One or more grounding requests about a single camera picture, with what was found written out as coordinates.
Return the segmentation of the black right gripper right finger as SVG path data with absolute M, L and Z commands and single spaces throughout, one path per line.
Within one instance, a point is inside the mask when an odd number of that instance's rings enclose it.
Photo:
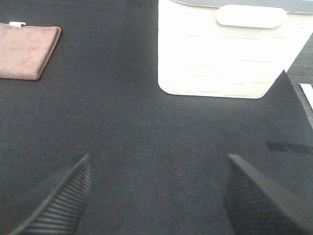
M 311 235 L 313 205 L 287 191 L 239 155 L 229 154 L 223 200 L 236 235 Z

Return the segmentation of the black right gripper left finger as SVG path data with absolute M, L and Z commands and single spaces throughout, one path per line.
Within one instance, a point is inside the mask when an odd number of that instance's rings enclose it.
M 0 208 L 2 235 L 73 235 L 91 187 L 90 156 L 76 157 Z

